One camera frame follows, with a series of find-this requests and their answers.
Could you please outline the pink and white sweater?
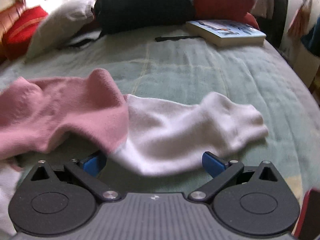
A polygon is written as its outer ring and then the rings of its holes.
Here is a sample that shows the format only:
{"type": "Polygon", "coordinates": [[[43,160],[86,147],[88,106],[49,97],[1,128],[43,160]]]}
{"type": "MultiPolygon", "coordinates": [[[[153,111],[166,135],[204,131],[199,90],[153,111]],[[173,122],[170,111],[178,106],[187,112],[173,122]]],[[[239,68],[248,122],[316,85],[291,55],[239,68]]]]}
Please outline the pink and white sweater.
{"type": "Polygon", "coordinates": [[[1,92],[1,232],[15,233],[9,202],[21,176],[13,157],[49,153],[74,133],[143,176],[198,168],[203,152],[226,157],[268,135],[261,113],[211,92],[198,105],[122,94],[110,73],[19,77],[1,92]]]}

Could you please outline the hanging clothes on rack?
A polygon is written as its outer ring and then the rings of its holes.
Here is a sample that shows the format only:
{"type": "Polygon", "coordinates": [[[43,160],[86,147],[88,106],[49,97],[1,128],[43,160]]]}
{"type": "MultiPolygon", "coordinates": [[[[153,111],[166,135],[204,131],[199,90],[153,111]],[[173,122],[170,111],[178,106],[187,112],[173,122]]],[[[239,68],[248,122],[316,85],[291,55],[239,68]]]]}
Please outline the hanging clothes on rack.
{"type": "Polygon", "coordinates": [[[283,37],[289,0],[254,0],[251,14],[267,40],[279,48],[283,37]]]}

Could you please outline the red phone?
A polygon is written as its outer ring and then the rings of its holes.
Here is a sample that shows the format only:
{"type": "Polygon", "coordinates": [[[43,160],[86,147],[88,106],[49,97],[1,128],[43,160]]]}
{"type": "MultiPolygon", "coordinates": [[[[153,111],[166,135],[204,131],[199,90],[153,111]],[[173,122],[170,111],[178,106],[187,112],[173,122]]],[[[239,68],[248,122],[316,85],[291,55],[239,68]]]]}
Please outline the red phone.
{"type": "Polygon", "coordinates": [[[304,196],[300,217],[294,236],[300,240],[319,239],[320,234],[320,191],[310,189],[304,196]]]}

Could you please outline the green plaid bed blanket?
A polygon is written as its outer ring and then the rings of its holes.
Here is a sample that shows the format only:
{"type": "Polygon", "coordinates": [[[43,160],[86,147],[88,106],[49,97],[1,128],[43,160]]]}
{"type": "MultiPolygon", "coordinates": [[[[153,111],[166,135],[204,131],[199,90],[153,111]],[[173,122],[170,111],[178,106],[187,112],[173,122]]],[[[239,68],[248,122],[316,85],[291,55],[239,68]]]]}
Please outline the green plaid bed blanket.
{"type": "Polygon", "coordinates": [[[253,105],[269,135],[235,155],[245,165],[271,161],[298,199],[319,187],[319,107],[302,80],[269,44],[217,48],[180,27],[154,27],[104,36],[82,48],[52,50],[1,65],[1,88],[18,77],[86,77],[104,68],[123,94],[193,105],[212,91],[253,105]]]}

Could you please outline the paperback book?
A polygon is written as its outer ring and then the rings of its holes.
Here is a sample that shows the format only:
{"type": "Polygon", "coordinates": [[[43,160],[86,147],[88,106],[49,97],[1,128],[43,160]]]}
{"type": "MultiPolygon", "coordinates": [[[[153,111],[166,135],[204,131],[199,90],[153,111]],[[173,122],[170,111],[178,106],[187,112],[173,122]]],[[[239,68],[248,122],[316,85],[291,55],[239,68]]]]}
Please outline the paperback book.
{"type": "Polygon", "coordinates": [[[266,35],[248,24],[230,20],[199,20],[185,23],[194,35],[218,46],[263,44],[266,35]]]}

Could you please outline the grey pillow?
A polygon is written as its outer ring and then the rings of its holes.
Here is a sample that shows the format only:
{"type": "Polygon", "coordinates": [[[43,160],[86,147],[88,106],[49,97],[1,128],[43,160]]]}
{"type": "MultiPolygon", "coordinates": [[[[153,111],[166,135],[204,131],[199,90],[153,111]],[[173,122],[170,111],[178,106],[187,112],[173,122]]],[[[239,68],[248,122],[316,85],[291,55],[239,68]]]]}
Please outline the grey pillow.
{"type": "Polygon", "coordinates": [[[66,0],[52,11],[36,28],[25,60],[29,61],[57,48],[82,27],[92,23],[95,2],[96,0],[66,0]]]}

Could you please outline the red pillow at headboard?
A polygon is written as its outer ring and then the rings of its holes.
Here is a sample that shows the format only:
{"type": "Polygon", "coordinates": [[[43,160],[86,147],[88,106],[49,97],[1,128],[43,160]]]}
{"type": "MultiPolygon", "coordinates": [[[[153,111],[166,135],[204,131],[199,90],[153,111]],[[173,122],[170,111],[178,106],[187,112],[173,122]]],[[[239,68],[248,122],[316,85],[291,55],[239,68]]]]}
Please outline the red pillow at headboard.
{"type": "Polygon", "coordinates": [[[26,54],[32,36],[47,16],[48,13],[41,6],[27,9],[22,13],[2,38],[4,55],[7,59],[12,61],[26,54]]]}

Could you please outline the black pen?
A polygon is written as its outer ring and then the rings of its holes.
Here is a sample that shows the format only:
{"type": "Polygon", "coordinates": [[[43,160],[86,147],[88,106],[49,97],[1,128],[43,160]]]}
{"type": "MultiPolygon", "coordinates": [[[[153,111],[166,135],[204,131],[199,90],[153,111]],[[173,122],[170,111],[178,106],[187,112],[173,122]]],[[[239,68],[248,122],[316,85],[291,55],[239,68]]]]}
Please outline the black pen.
{"type": "Polygon", "coordinates": [[[155,42],[178,41],[186,39],[201,38],[200,36],[159,36],[155,38],[155,42]]]}

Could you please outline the right pink curtain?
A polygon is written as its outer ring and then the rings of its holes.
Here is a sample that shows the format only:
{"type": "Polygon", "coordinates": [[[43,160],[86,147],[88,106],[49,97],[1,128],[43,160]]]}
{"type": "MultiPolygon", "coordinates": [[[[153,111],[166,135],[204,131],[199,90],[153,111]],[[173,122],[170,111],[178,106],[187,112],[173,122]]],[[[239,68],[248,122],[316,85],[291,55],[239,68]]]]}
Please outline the right pink curtain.
{"type": "Polygon", "coordinates": [[[312,0],[302,0],[302,4],[297,10],[296,15],[288,29],[287,34],[289,37],[298,39],[306,33],[310,21],[311,7],[312,0]]]}

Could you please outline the black backpack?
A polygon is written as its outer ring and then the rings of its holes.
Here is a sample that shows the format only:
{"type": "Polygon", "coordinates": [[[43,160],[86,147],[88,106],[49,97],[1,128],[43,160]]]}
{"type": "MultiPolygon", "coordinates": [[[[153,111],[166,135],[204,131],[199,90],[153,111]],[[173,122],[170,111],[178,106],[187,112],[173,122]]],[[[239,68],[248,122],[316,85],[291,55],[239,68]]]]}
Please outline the black backpack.
{"type": "Polygon", "coordinates": [[[100,37],[139,28],[180,25],[195,18],[194,0],[96,0],[100,37]]]}

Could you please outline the red quilt behind backpack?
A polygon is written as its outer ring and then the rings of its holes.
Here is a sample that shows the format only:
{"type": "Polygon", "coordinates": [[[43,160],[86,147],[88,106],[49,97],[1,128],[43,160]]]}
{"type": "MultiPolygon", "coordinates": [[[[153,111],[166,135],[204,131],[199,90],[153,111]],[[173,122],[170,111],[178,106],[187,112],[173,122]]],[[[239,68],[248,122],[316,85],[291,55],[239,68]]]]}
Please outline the red quilt behind backpack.
{"type": "Polygon", "coordinates": [[[231,20],[249,24],[255,29],[259,25],[250,13],[254,0],[194,0],[197,20],[231,20]]]}

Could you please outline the wooden headboard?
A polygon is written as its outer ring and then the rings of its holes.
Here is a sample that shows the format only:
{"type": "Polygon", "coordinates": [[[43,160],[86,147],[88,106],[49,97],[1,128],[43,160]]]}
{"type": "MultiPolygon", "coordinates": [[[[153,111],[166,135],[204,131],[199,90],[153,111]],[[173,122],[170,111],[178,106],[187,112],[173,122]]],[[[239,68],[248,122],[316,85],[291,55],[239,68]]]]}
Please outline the wooden headboard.
{"type": "Polygon", "coordinates": [[[22,3],[17,2],[0,13],[0,63],[3,63],[7,59],[2,42],[3,35],[6,34],[20,18],[24,10],[25,6],[22,3]]]}

